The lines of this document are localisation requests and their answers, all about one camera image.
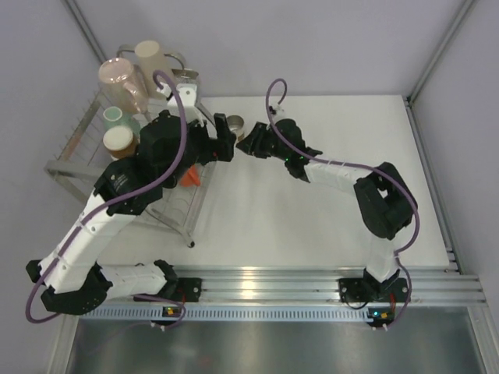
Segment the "stainless steel dish rack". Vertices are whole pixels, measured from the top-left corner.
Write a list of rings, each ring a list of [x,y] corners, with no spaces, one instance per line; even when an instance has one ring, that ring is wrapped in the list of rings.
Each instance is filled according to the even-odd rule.
[[[131,44],[123,44],[119,47],[116,52],[116,57],[122,57],[125,53],[132,53],[134,47]],[[186,121],[194,121],[198,118],[205,119],[210,122],[213,126],[215,126],[214,116],[204,107],[201,102],[201,91],[200,91],[200,82],[198,78],[198,72],[195,72],[192,69],[186,68],[186,60],[183,56],[177,52],[165,52],[165,56],[167,58],[175,59],[179,64],[181,69],[172,69],[174,72],[175,78],[179,79],[180,83],[178,83],[178,87],[180,87],[181,83],[187,85],[188,87],[192,87],[192,91],[195,91],[195,101],[193,104],[187,103],[187,99],[182,99],[184,112]],[[96,143],[93,153],[90,155],[90,158],[83,159],[83,163],[73,163],[71,158],[76,154],[77,148],[80,145],[83,145],[84,141],[82,138],[87,135],[90,138],[90,133],[88,131],[89,126],[93,127],[94,130],[97,131],[97,134],[104,135],[104,117],[98,117],[99,113],[101,115],[104,114],[104,104],[105,101],[109,101],[108,97],[105,96],[104,91],[99,89],[96,93],[94,99],[90,102],[90,106],[85,112],[84,116],[80,120],[79,124],[73,130],[73,134],[67,140],[66,145],[62,148],[62,151],[59,156],[57,156],[54,160],[47,161],[44,170],[45,172],[54,179],[58,184],[60,184],[66,191],[68,191],[73,197],[75,197],[81,203],[87,202],[87,195],[80,190],[71,179],[77,179],[80,181],[87,182],[96,182],[98,178],[101,177],[104,169],[92,166],[91,163],[95,157],[95,154],[98,153],[103,143],[101,140],[94,142]],[[97,127],[94,126],[94,119],[97,118],[100,120],[100,125]],[[135,195],[132,198],[128,198],[123,200],[124,203],[116,203],[115,205],[121,204],[125,206],[125,203],[136,202],[131,199],[139,199],[141,196],[145,197],[153,197],[153,192],[159,192],[159,188],[163,185],[165,180],[160,180],[161,183],[156,182],[156,179],[153,178],[153,188],[148,189],[141,194]],[[152,207],[148,206],[144,207],[144,212],[151,213]],[[176,231],[180,236],[184,238],[186,244],[192,248],[192,244],[194,243],[193,239],[190,236],[190,233],[181,225],[179,222],[173,220],[172,218],[166,217],[162,213],[154,213],[150,214],[154,219],[159,221],[162,224],[165,224],[168,228]]]

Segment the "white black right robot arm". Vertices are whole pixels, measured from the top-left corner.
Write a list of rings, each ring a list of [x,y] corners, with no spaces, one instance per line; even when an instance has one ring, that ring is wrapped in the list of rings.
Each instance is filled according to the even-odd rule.
[[[341,280],[345,303],[385,300],[390,293],[412,287],[400,255],[420,231],[418,204],[398,169],[389,162],[376,167],[323,159],[306,145],[301,129],[290,118],[269,125],[258,122],[237,143],[243,153],[283,161],[288,173],[310,184],[321,184],[356,199],[362,222],[370,233],[370,255],[363,275]]]

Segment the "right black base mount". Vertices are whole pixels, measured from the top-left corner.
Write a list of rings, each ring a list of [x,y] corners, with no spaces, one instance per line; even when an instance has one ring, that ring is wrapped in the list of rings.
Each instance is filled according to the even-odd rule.
[[[364,268],[362,275],[340,278],[340,300],[349,305],[405,302],[409,296],[409,282],[400,273],[401,270],[396,269],[387,280],[378,281]]]

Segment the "orange mug white inside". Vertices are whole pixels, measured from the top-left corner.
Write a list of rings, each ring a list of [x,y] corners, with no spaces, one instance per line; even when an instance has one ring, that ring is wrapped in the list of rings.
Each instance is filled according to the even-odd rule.
[[[193,165],[188,169],[188,171],[182,176],[180,180],[180,185],[182,187],[190,187],[190,186],[200,186],[200,176],[198,174],[198,171],[196,169],[196,166]]]

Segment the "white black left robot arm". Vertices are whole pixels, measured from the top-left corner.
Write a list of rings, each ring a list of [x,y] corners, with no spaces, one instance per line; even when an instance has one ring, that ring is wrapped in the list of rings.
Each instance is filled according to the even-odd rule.
[[[182,122],[163,110],[140,131],[133,154],[111,162],[94,184],[79,219],[56,249],[42,260],[31,260],[27,273],[35,286],[45,286],[41,301],[54,319],[81,316],[106,300],[172,299],[179,278],[172,265],[158,259],[146,265],[103,266],[103,250],[165,189],[177,186],[194,164],[229,162],[236,136],[225,115],[214,115],[216,136],[195,119]]]

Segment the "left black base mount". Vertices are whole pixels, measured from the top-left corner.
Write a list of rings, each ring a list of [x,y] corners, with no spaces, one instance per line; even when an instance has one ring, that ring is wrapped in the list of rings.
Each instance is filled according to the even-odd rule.
[[[175,302],[198,302],[202,292],[202,279],[199,277],[179,277],[173,270],[173,266],[164,260],[154,261],[154,265],[163,273],[166,280],[165,285],[156,293],[142,292],[134,295],[133,299],[143,301],[140,295],[168,299]]]

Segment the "iridescent pink mug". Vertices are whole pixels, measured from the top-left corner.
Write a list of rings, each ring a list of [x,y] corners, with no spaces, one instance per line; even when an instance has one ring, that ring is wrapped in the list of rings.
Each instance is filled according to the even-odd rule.
[[[110,101],[131,115],[145,114],[149,96],[135,65],[126,58],[112,58],[98,70],[98,79]]]

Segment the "steel cup with brown band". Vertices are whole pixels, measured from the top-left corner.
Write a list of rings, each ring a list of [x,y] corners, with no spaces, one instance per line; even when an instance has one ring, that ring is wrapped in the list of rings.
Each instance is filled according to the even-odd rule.
[[[245,138],[244,119],[239,115],[229,115],[227,117],[229,130],[235,134],[237,142]]]

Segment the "steel cup with cork base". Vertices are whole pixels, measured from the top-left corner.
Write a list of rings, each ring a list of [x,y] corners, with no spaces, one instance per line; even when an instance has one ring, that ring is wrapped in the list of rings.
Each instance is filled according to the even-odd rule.
[[[103,144],[112,160],[132,157],[136,154],[138,140],[133,131],[125,125],[117,125],[103,136]]]

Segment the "tall beige cup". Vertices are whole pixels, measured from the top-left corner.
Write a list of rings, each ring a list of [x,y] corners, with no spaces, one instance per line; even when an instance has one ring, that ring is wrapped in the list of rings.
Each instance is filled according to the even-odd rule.
[[[150,98],[157,100],[165,97],[157,92],[157,85],[153,80],[153,72],[161,70],[175,83],[176,78],[168,63],[162,46],[157,41],[141,41],[135,46],[134,53],[139,61],[139,67],[142,70],[147,92]]]

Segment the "teal green mug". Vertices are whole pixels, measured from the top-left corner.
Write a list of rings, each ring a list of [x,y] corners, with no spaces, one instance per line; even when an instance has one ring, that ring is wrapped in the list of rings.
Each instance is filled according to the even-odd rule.
[[[124,125],[130,128],[135,135],[140,134],[140,123],[130,114],[124,112],[121,108],[112,106],[106,108],[103,112],[104,128],[109,130],[117,125]]]

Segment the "aluminium mounting rail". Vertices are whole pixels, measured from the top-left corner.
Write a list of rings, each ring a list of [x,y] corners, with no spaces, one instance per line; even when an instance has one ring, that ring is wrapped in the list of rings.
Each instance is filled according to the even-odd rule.
[[[211,304],[338,305],[339,280],[361,277],[360,268],[272,268],[177,266],[180,277],[202,280],[200,301]],[[450,270],[410,270],[414,306],[468,306],[486,301],[476,275]]]

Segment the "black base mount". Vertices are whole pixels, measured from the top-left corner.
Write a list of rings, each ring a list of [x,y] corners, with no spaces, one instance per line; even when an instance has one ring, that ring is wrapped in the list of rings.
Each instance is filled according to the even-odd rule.
[[[396,269],[387,280],[378,281],[364,268],[362,275],[340,278],[340,300],[349,305],[405,302],[409,296],[409,282],[400,273],[401,270]]]
[[[168,299],[175,302],[198,302],[202,292],[202,279],[199,277],[179,277],[173,270],[173,266],[164,260],[154,261],[154,265],[163,273],[166,280],[165,285],[156,293],[142,292],[134,295],[133,299],[143,301],[140,295]]]

